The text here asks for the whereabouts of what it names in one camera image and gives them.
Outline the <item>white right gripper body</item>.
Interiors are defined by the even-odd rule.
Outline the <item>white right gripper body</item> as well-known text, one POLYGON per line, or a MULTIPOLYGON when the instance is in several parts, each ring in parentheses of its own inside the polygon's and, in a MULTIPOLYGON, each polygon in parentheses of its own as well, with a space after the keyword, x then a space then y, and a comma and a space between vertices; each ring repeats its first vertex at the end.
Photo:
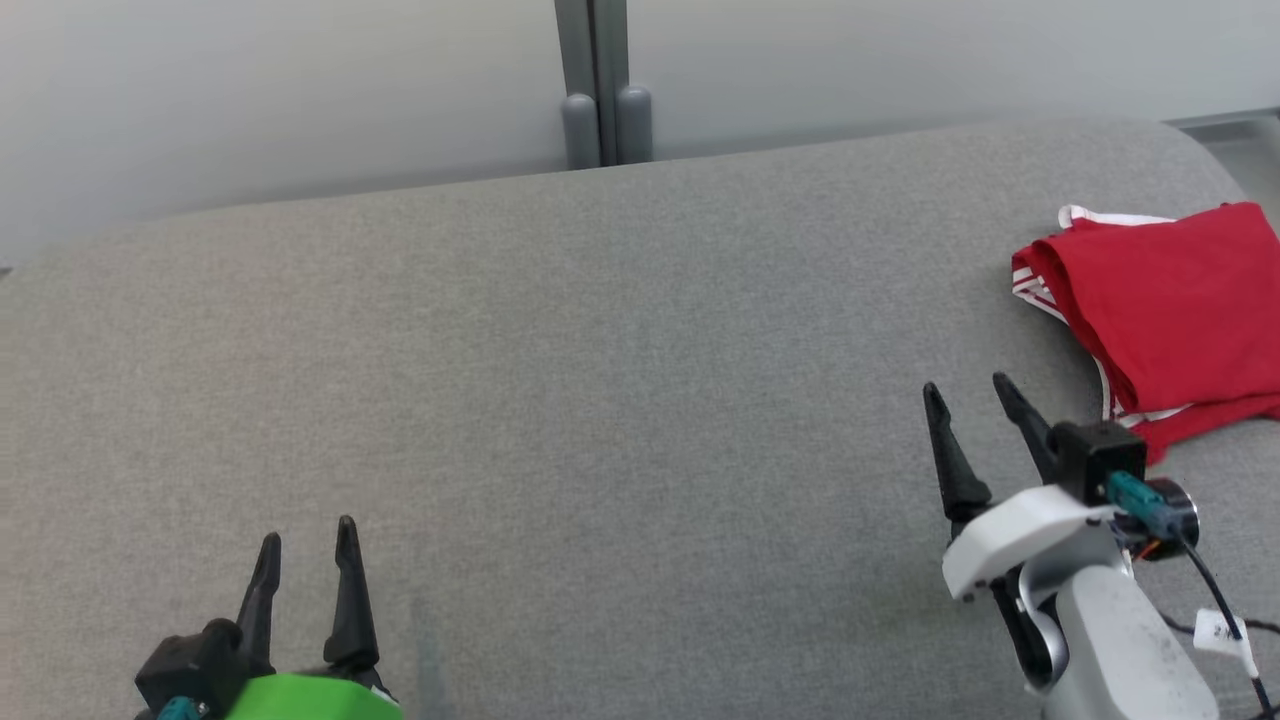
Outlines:
POLYGON ((970 521, 943 552, 942 577, 961 600, 1016 571, 1018 593, 1041 602, 1084 568, 1129 575, 1135 559, 1176 557, 1198 542, 1198 507, 1172 480, 1108 480, 1096 507, 1044 486, 970 521))

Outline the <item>grey partition post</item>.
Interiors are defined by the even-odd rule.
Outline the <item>grey partition post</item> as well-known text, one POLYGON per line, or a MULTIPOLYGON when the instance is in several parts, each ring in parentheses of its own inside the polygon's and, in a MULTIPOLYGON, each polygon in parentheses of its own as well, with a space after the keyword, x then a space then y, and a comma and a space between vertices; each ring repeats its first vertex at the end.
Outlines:
POLYGON ((614 100, 628 85, 626 0, 553 0, 564 96, 586 94, 599 111, 602 167, 617 165, 614 100))

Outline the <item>grey fabric sofa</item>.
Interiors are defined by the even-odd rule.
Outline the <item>grey fabric sofa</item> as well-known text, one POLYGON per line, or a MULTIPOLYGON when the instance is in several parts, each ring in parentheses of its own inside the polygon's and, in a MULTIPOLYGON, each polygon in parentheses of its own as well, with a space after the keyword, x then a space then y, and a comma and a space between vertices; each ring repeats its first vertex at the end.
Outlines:
POLYGON ((1244 199, 1147 120, 1032 120, 305 202, 0 281, 0 720, 132 720, 168 635, 283 539, 273 664, 320 664, 338 519, 408 717, 1038 720, 950 598, 922 406, 1038 483, 1094 364, 1015 299, 1059 209, 1244 199))

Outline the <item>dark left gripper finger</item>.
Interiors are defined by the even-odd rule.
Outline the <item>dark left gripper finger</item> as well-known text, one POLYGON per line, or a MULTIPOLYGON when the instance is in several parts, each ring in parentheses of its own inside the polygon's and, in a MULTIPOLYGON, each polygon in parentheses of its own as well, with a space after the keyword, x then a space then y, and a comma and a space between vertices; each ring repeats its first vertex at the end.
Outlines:
POLYGON ((241 602, 237 626, 241 642, 237 653, 248 673, 275 673, 270 662, 273 602, 282 574, 282 538, 268 533, 261 543, 255 569, 241 602))
POLYGON ((380 650, 358 528, 351 515, 338 521, 335 565, 339 584, 332 632, 323 647, 324 662, 344 673, 371 671, 380 661, 380 650))

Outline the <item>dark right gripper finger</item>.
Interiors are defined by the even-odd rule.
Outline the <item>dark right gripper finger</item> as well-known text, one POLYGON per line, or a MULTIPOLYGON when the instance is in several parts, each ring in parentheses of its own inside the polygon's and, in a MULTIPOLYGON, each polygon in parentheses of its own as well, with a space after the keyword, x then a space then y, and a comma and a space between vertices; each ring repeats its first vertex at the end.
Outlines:
POLYGON ((965 527, 992 506, 992 492, 968 461, 952 430, 952 416, 937 384, 924 383, 922 398, 943 516, 952 527, 965 527))
POLYGON ((1056 484, 1059 455, 1052 428, 1004 372, 992 375, 992 383, 1006 418, 1019 429, 1043 486, 1056 484))

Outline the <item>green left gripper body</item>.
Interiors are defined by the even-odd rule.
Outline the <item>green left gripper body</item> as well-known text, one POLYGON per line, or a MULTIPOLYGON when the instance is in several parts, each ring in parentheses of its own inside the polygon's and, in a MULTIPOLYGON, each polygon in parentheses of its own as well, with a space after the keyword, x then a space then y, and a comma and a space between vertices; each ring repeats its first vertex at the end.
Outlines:
POLYGON ((252 678, 225 720, 404 720, 375 664, 333 664, 252 678))

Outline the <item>grey cylinder post foot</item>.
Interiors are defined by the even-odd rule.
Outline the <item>grey cylinder post foot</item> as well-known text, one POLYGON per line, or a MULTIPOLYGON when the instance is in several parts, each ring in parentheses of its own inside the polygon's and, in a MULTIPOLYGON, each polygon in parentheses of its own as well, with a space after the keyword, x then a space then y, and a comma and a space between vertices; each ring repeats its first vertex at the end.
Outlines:
POLYGON ((617 163, 620 165, 652 161, 653 115, 652 94, 640 85, 627 85, 614 100, 617 163))
POLYGON ((571 94, 559 105, 564 132, 564 156, 570 170, 602 167, 599 111, 594 97, 571 94))

